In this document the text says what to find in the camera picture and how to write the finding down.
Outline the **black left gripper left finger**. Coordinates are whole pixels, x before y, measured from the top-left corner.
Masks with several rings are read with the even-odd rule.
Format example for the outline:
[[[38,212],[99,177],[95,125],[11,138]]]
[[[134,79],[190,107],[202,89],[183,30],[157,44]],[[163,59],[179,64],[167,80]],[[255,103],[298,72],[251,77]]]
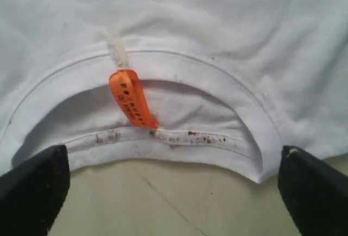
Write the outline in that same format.
[[[47,235],[70,188],[67,148],[51,146],[1,176],[1,235]]]

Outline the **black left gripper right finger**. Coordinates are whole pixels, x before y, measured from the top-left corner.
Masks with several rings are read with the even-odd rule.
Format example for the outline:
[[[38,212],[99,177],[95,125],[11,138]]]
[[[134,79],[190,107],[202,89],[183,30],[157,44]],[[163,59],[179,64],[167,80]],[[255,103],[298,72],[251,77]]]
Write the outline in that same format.
[[[285,145],[278,190],[301,235],[347,235],[347,176],[307,151]]]

